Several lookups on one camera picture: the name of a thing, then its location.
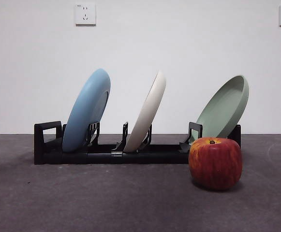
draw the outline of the dish rack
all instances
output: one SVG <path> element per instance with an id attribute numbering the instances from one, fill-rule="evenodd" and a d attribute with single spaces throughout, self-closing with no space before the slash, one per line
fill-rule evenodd
<path id="1" fill-rule="evenodd" d="M 89 124 L 84 145 L 72 152 L 62 151 L 62 139 L 66 124 L 62 126 L 60 121 L 40 123 L 34 125 L 34 164 L 122 164 L 122 163 L 188 163 L 189 140 L 192 130 L 198 132 L 198 138 L 202 137 L 203 125 L 194 122 L 189 123 L 188 138 L 179 144 L 151 144 L 152 125 L 146 138 L 135 152 L 126 153 L 123 149 L 128 135 L 128 122 L 123 124 L 122 140 L 115 144 L 99 144 L 100 122 Z M 44 141 L 44 130 L 56 128 L 56 138 Z M 228 135 L 241 146 L 241 126 L 236 125 Z"/>

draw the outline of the plate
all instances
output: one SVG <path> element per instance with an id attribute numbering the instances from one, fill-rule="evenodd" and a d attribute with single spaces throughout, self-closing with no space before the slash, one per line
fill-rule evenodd
<path id="1" fill-rule="evenodd" d="M 160 106 L 165 88 L 166 78 L 159 71 L 124 147 L 124 152 L 134 152 L 141 145 Z"/>
<path id="2" fill-rule="evenodd" d="M 96 70 L 84 84 L 69 115 L 62 149 L 72 152 L 83 146 L 87 128 L 103 116 L 110 93 L 110 78 L 103 69 Z"/>
<path id="3" fill-rule="evenodd" d="M 239 122 L 248 102 L 249 85 L 244 76 L 226 82 L 211 98 L 196 123 L 203 125 L 203 137 L 226 138 Z M 198 137 L 193 131 L 190 144 Z"/>

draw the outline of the gray floor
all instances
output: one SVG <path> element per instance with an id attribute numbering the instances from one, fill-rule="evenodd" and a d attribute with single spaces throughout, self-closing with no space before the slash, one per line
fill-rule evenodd
<path id="1" fill-rule="evenodd" d="M 281 231 L 281 135 L 242 136 L 242 178 L 226 192 L 183 164 L 34 165 L 32 140 L 0 135 L 0 232 Z"/>

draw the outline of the green plate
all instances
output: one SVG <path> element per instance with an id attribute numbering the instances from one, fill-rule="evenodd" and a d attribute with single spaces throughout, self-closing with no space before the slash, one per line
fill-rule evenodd
<path id="1" fill-rule="evenodd" d="M 249 85 L 243 76 L 226 82 L 211 98 L 196 123 L 203 125 L 203 137 L 226 138 L 239 122 L 248 102 Z M 198 137 L 193 131 L 190 144 Z"/>

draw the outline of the apple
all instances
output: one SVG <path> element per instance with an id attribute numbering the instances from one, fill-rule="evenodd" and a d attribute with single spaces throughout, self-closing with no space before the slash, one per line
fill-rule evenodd
<path id="1" fill-rule="evenodd" d="M 241 177 L 240 147 L 231 139 L 197 139 L 190 148 L 189 167 L 198 184 L 208 189 L 227 190 Z"/>

